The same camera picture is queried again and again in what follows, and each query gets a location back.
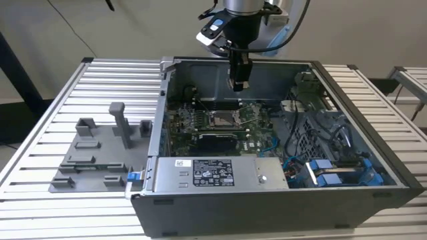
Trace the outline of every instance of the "gray case panel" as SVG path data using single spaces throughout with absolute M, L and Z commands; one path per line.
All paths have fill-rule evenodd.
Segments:
M 135 195 L 131 202 L 152 238 L 355 228 L 400 207 L 409 189 L 309 189 L 288 192 Z

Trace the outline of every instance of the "white wall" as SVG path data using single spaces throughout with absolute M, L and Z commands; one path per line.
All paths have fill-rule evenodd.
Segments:
M 113 0 L 115 12 L 104 0 L 52 2 L 101 58 L 208 56 L 195 35 L 211 0 Z M 280 57 L 356 64 L 368 77 L 385 77 L 395 65 L 427 67 L 425 9 L 425 0 L 312 0 Z M 0 31 L 43 97 L 52 98 L 91 51 L 45 0 L 1 0 Z M 0 101 L 10 99 L 5 82 L 0 75 Z
M 425 0 L 312 0 L 287 57 L 384 78 L 392 66 L 427 67 L 425 43 Z

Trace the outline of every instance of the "blue cable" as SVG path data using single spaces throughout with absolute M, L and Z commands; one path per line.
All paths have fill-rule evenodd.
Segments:
M 260 157 L 264 157 L 264 152 L 268 152 L 269 150 L 275 149 L 275 148 L 277 147 L 277 143 L 279 143 L 279 141 L 277 141 L 277 139 L 273 137 L 273 138 L 272 138 L 272 147 L 268 147 L 268 148 L 263 149 L 263 150 L 260 151 L 260 153 L 259 153 L 259 156 L 260 156 Z
M 287 160 L 285 160 L 285 162 L 284 162 L 284 164 L 283 164 L 283 169 L 287 169 L 289 161 L 291 161 L 292 159 L 296 159 L 296 158 L 299 158 L 299 156 L 289 156 L 289 157 L 287 158 Z

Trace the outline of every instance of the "white sticker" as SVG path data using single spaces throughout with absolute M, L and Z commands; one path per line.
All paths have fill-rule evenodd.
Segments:
M 192 160 L 183 160 L 183 159 L 175 160 L 175 167 L 191 168 L 191 166 L 192 166 Z

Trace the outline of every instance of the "robotic arm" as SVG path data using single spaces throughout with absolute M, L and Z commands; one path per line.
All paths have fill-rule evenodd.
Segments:
M 309 1 L 301 12 L 295 30 L 287 40 L 275 47 L 249 49 L 249 44 L 259 38 L 261 19 L 271 15 L 280 15 L 281 9 L 264 0 L 223 0 L 224 9 L 212 13 L 217 5 L 213 0 L 213 7 L 204 11 L 199 20 L 212 17 L 201 28 L 196 39 L 208 47 L 209 51 L 229 59 L 229 85 L 235 92 L 248 87 L 248 80 L 252 71 L 252 60 L 249 53 L 263 53 L 277 50 L 292 39 L 301 24 Z

